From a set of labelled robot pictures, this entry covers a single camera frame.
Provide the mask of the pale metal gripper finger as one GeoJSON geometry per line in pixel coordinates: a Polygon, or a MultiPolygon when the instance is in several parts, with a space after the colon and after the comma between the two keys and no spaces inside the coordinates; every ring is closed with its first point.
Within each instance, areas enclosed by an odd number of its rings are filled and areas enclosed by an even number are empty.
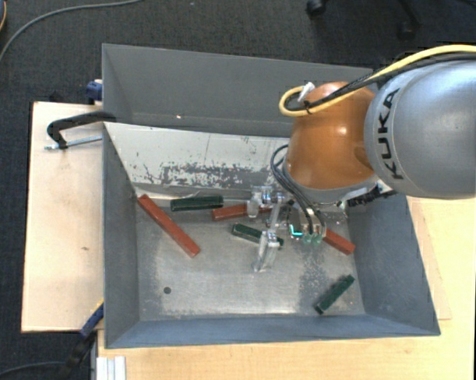
{"type": "Polygon", "coordinates": [[[270,185],[252,186],[246,203],[247,216],[254,219],[261,212],[272,210],[284,201],[282,192],[275,192],[270,185]]]}
{"type": "Polygon", "coordinates": [[[252,264],[252,269],[257,273],[271,269],[279,249],[280,242],[277,240],[277,235],[264,230],[259,237],[258,255],[252,264]]]}

